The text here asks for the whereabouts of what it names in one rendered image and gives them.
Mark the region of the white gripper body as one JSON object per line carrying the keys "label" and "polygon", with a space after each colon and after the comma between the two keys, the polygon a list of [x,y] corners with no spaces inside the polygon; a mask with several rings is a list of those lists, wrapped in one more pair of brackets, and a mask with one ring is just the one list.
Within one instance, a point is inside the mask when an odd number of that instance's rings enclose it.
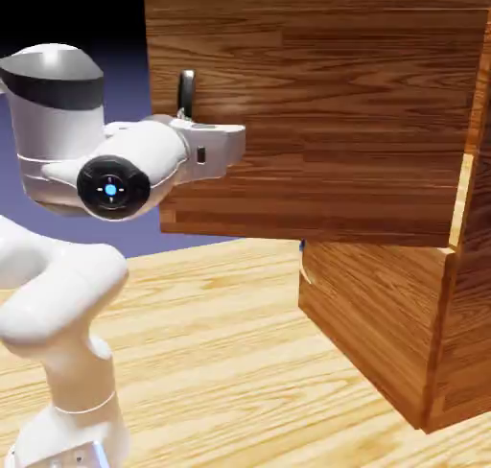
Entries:
{"label": "white gripper body", "polygon": [[169,126],[185,139],[197,164],[229,167],[237,164],[246,148],[246,127],[200,124],[173,119]]}

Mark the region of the wooden cabinet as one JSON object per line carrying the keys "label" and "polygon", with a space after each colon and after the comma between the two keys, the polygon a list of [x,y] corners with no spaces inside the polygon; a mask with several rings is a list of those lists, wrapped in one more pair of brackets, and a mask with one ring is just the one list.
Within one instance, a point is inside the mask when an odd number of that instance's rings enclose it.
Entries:
{"label": "wooden cabinet", "polygon": [[491,0],[448,243],[456,256],[426,433],[491,411]]}

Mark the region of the dark curved metal handle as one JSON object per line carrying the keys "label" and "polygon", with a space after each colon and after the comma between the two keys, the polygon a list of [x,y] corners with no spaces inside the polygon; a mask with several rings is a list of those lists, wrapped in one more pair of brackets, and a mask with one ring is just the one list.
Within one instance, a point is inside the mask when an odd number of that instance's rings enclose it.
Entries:
{"label": "dark curved metal handle", "polygon": [[193,115],[193,99],[195,93],[196,71],[184,69],[180,71],[177,86],[177,117],[191,120]]}

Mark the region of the small wooden cabinet door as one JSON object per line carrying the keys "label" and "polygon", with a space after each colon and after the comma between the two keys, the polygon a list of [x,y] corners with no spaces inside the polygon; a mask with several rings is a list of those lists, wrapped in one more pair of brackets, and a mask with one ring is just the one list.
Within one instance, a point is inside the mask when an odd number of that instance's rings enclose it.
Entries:
{"label": "small wooden cabinet door", "polygon": [[308,241],[299,308],[416,429],[433,401],[450,248]]}

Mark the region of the large wooden cabinet door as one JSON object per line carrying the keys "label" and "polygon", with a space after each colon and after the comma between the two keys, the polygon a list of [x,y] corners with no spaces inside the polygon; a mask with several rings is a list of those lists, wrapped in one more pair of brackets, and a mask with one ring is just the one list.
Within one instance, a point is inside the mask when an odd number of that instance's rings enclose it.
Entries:
{"label": "large wooden cabinet door", "polygon": [[165,232],[448,243],[491,0],[145,0],[152,109],[242,124],[220,179],[175,188]]}

